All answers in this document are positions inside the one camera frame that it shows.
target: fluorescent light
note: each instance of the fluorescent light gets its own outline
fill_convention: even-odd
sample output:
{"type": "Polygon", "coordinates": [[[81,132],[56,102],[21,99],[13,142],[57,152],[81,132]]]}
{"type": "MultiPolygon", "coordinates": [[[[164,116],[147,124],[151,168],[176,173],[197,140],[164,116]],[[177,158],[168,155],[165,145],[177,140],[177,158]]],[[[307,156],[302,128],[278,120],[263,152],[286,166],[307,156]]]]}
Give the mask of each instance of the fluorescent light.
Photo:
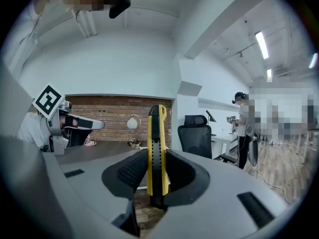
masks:
{"type": "Polygon", "coordinates": [[[268,70],[267,70],[267,77],[268,77],[268,78],[271,78],[271,77],[272,77],[271,69],[268,69],[268,70]]]}
{"type": "Polygon", "coordinates": [[[268,58],[268,51],[267,51],[267,46],[266,46],[266,43],[265,43],[265,39],[264,39],[264,36],[263,36],[263,33],[262,32],[258,32],[255,34],[256,38],[257,38],[257,41],[259,43],[259,47],[261,49],[261,52],[263,53],[263,57],[264,59],[268,58]]]}
{"type": "Polygon", "coordinates": [[[318,53],[315,53],[315,54],[313,55],[313,59],[312,59],[310,65],[309,65],[309,68],[315,67],[315,65],[316,65],[316,63],[317,63],[317,58],[318,58],[318,53]]]}

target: gray surface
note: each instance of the gray surface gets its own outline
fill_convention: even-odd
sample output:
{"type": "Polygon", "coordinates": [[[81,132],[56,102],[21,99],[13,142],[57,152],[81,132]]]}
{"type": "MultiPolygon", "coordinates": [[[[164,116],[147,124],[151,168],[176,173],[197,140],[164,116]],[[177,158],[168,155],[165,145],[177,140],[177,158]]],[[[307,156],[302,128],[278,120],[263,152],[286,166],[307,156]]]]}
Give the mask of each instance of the gray surface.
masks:
{"type": "Polygon", "coordinates": [[[67,148],[63,156],[57,156],[59,164],[70,164],[75,162],[90,161],[104,157],[110,157],[131,150],[138,150],[137,147],[130,147],[123,141],[100,141],[95,146],[75,146],[67,148]]]}
{"type": "MultiPolygon", "coordinates": [[[[53,238],[72,238],[70,224],[55,198],[41,152],[35,145],[14,137],[1,137],[0,141],[0,172],[12,200],[53,238]]],[[[16,208],[14,210],[10,216],[19,216],[16,208]]],[[[8,212],[12,210],[7,207],[2,215],[5,217],[8,212]]]]}
{"type": "Polygon", "coordinates": [[[0,135],[17,135],[32,102],[0,59],[0,135]]]}
{"type": "Polygon", "coordinates": [[[206,192],[193,204],[171,207],[149,238],[243,238],[258,230],[237,195],[252,192],[276,217],[287,204],[271,189],[235,166],[176,151],[203,166],[210,176],[206,192]]]}
{"type": "Polygon", "coordinates": [[[84,171],[82,174],[69,177],[70,185],[92,210],[111,222],[119,214],[125,213],[128,200],[113,196],[102,182],[102,173],[107,167],[135,154],[137,151],[139,150],[131,150],[88,162],[64,164],[61,165],[61,170],[63,173],[77,169],[84,171]]]}
{"type": "MultiPolygon", "coordinates": [[[[104,217],[110,217],[111,219],[111,216],[115,216],[116,214],[113,211],[111,214],[105,213],[105,215],[101,216],[99,212],[95,212],[95,210],[91,208],[92,203],[86,202],[85,199],[83,199],[84,196],[72,187],[73,185],[65,178],[59,164],[56,162],[56,158],[51,153],[43,153],[43,157],[56,199],[71,225],[73,238],[135,238],[110,224],[110,220],[104,219],[104,217]]],[[[102,187],[96,192],[91,192],[91,194],[93,195],[95,193],[98,195],[103,191],[103,194],[109,195],[109,198],[104,199],[103,205],[105,207],[111,207],[113,210],[117,209],[118,213],[125,211],[128,200],[117,198],[110,192],[107,193],[107,189],[104,185],[102,187]]]]}

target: white desk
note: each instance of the white desk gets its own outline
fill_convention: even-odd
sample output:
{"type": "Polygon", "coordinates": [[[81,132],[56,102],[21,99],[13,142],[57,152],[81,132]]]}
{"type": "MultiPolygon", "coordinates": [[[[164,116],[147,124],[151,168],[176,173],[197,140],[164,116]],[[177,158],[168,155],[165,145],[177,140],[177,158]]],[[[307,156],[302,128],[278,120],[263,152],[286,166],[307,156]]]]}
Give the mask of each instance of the white desk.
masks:
{"type": "Polygon", "coordinates": [[[223,144],[226,144],[226,152],[225,155],[229,155],[230,151],[230,144],[237,140],[237,135],[233,134],[218,134],[217,136],[212,136],[211,141],[219,142],[219,155],[222,154],[223,151],[223,144]]]}
{"type": "MultiPolygon", "coordinates": [[[[306,154],[307,154],[307,151],[308,151],[309,137],[310,137],[310,133],[312,133],[312,132],[319,132],[319,125],[315,125],[313,128],[307,129],[306,145],[305,145],[304,155],[303,155],[303,159],[302,159],[302,161],[301,161],[301,164],[304,164],[304,163],[305,163],[306,154]]],[[[299,153],[300,142],[301,142],[301,134],[302,134],[302,132],[300,132],[300,134],[299,134],[296,154],[299,153]]]]}

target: office chair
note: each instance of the office chair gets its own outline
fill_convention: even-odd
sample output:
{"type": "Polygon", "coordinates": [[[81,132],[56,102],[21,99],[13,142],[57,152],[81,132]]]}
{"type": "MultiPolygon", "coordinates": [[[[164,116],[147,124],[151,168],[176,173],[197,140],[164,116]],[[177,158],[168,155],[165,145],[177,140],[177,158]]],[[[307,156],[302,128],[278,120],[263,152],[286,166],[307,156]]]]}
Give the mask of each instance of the office chair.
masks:
{"type": "MultiPolygon", "coordinates": [[[[178,136],[182,150],[198,156],[212,158],[211,127],[203,115],[185,115],[184,125],[178,127],[178,136]]],[[[225,154],[220,155],[223,162],[236,163],[236,159],[225,154]]]]}

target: desk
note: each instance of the desk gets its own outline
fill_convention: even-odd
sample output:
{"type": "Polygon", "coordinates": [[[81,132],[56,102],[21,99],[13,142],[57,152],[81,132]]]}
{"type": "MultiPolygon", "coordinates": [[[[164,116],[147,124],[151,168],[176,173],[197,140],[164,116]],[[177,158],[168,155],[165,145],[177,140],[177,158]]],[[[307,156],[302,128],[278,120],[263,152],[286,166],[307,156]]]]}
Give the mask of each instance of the desk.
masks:
{"type": "MultiPolygon", "coordinates": [[[[309,144],[310,133],[312,133],[312,132],[318,132],[318,131],[319,131],[319,125],[315,125],[314,127],[311,127],[311,128],[309,128],[309,129],[307,129],[307,138],[306,138],[305,150],[304,150],[304,155],[303,155],[303,159],[302,159],[302,161],[301,161],[301,164],[304,164],[304,163],[305,163],[305,160],[306,160],[306,155],[307,155],[307,151],[308,151],[308,144],[309,144]]],[[[301,134],[302,134],[302,132],[299,134],[296,154],[299,153],[300,142],[301,142],[301,134]]]]}
{"type": "Polygon", "coordinates": [[[223,144],[226,144],[226,152],[225,155],[229,155],[230,151],[230,144],[237,140],[237,135],[235,133],[233,134],[218,134],[217,136],[212,136],[211,141],[213,142],[219,142],[219,155],[222,154],[223,151],[223,144]]]}
{"type": "Polygon", "coordinates": [[[56,156],[56,160],[60,165],[70,164],[110,157],[131,150],[139,150],[139,147],[130,147],[125,141],[98,141],[95,146],[81,145],[66,148],[64,155],[56,156]]]}

